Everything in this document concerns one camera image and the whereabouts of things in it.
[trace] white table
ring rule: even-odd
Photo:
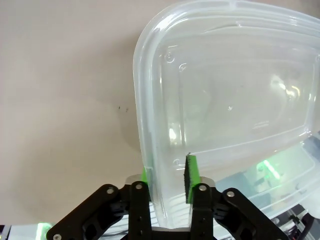
[[[132,59],[173,2],[0,1],[0,224],[56,222],[142,172]],[[318,0],[272,2],[320,17]]]

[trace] plastic container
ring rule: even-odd
[[[160,226],[188,225],[187,153],[270,218],[320,188],[319,60],[320,20],[266,4],[180,2],[146,26],[133,75]]]

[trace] bolt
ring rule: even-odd
[[[62,237],[61,237],[60,234],[55,234],[55,235],[53,236],[53,240],[61,240],[61,239],[62,239]]]
[[[200,191],[205,191],[205,190],[207,190],[207,187],[205,185],[200,185],[199,186],[199,190]]]
[[[107,193],[107,194],[113,194],[114,191],[115,191],[115,190],[114,190],[112,187],[110,187],[110,188],[106,191],[106,193]]]
[[[228,191],[226,195],[230,198],[233,198],[235,196],[235,193],[233,191]]]

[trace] green light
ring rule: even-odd
[[[276,179],[280,179],[280,174],[275,170],[268,160],[264,160],[263,163]]]
[[[36,235],[35,235],[35,240],[44,240],[46,239],[46,234],[48,230],[51,228],[50,223],[38,223],[37,229],[36,229]]]

